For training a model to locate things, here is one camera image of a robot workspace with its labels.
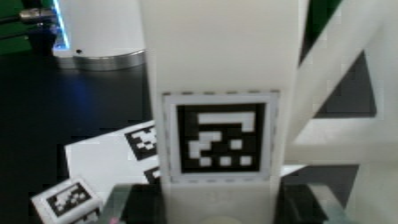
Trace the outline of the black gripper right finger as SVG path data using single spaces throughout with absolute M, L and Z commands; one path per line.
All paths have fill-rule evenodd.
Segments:
M 357 224 L 325 184 L 281 185 L 277 224 Z

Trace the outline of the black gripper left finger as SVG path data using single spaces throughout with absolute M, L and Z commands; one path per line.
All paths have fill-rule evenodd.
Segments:
M 114 186 L 96 224 L 167 224 L 158 184 Z

